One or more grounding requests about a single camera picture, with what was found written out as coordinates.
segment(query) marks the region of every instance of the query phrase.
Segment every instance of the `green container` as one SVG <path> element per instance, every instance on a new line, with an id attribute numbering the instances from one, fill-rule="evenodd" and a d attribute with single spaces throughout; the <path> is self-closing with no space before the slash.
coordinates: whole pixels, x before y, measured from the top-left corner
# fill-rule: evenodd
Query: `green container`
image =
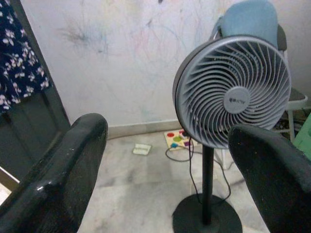
<path id="1" fill-rule="evenodd" d="M 303 151 L 311 160 L 311 114 L 300 129 L 294 141 L 294 146 Z"/>

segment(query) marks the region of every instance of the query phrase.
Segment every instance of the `power cord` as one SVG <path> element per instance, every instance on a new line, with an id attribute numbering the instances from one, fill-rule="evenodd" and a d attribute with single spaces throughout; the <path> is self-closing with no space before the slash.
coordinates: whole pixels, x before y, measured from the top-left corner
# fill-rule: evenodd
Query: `power cord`
<path id="1" fill-rule="evenodd" d="M 195 182 L 194 182 L 194 179 L 193 179 L 193 176 L 192 176 L 192 171 L 191 171 L 191 160 L 192 160 L 192 158 L 193 158 L 193 154 L 194 154 L 194 153 L 202 154 L 202 153 L 201 153 L 201 152 L 198 152 L 198 151 L 194 151 L 194 145 L 193 145 L 193 143 L 192 143 L 192 139 L 190 138 L 190 139 L 189 139 L 188 148 L 187 148 L 187 147 L 182 147 L 182 148 L 184 148 L 184 149 L 188 149 L 188 151 L 189 151 L 189 159 L 186 159 L 186 160 L 178 160 L 178 159 L 174 159 L 174 158 L 172 158 L 172 157 L 170 157 L 170 156 L 168 155 L 168 152 L 169 152 L 171 149 L 176 148 L 176 147 L 168 148 L 168 149 L 165 151 L 165 155 L 166 155 L 166 157 L 168 157 L 170 160 L 173 160 L 173 161 L 175 161 L 175 162 L 179 162 L 179 163 L 189 162 L 189 174 L 190 174 L 190 177 L 191 177 L 191 180 L 192 180 L 194 189 L 195 189 L 195 193 L 196 193 L 198 202 L 199 202 L 200 204 L 202 204 L 202 202 L 201 202 L 201 200 L 200 200 L 200 197 L 199 197 L 198 189 L 197 189 L 196 184 L 195 184 Z M 222 173 L 223 173 L 225 182 L 226 182 L 226 184 L 227 184 L 227 186 L 228 186 L 228 189 L 229 189 L 229 194 L 228 194 L 224 199 L 222 199 L 221 201 L 219 201 L 219 202 L 217 202 L 217 203 L 213 203 L 213 205 L 215 205 L 215 204 L 221 204 L 221 203 L 225 202 L 225 201 L 231 196 L 231 188 L 230 188 L 230 184 L 229 184 L 229 182 L 228 182 L 228 180 L 227 180 L 227 178 L 226 178 L 226 176 L 225 176 L 225 170 L 224 170 L 223 166 L 222 166 L 217 160 L 214 159 L 214 162 L 216 162 L 216 163 L 220 166 L 220 168 L 221 168 L 221 170 L 222 170 Z M 233 164 L 234 164 L 234 162 L 232 162 L 232 163 L 230 164 L 229 168 L 226 169 L 226 170 L 229 170 Z"/>

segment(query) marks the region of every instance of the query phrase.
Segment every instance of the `navy blue fabric with white flowers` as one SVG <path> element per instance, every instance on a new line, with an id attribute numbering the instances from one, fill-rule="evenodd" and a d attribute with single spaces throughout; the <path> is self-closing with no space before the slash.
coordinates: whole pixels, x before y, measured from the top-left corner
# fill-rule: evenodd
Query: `navy blue fabric with white flowers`
<path id="1" fill-rule="evenodd" d="M 0 0 L 0 113 L 49 86 L 9 0 Z"/>

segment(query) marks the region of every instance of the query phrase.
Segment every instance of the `puzzle board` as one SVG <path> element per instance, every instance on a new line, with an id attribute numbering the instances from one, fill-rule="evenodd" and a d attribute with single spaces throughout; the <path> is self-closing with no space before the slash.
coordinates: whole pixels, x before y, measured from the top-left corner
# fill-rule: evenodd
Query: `puzzle board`
<path id="1" fill-rule="evenodd" d="M 182 147 L 188 147 L 189 146 L 189 137 L 185 133 L 183 129 L 176 130 L 176 131 L 167 131 L 164 133 L 164 137 L 167 143 L 168 148 L 171 148 L 173 146 L 181 146 L 176 147 L 171 150 L 180 150 Z M 197 146 L 198 143 L 192 139 L 193 145 Z"/>

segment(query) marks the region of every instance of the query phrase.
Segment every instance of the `fan logo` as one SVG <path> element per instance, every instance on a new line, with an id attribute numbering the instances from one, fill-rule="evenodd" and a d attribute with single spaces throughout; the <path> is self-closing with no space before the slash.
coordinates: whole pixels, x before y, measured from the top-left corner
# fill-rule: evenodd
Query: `fan logo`
<path id="1" fill-rule="evenodd" d="M 230 103 L 239 103 L 239 104 L 245 104 L 245 101 L 243 101 L 243 100 L 237 100 L 237 99 L 235 99 L 235 98 L 230 98 L 229 99 L 229 101 L 230 101 Z"/>

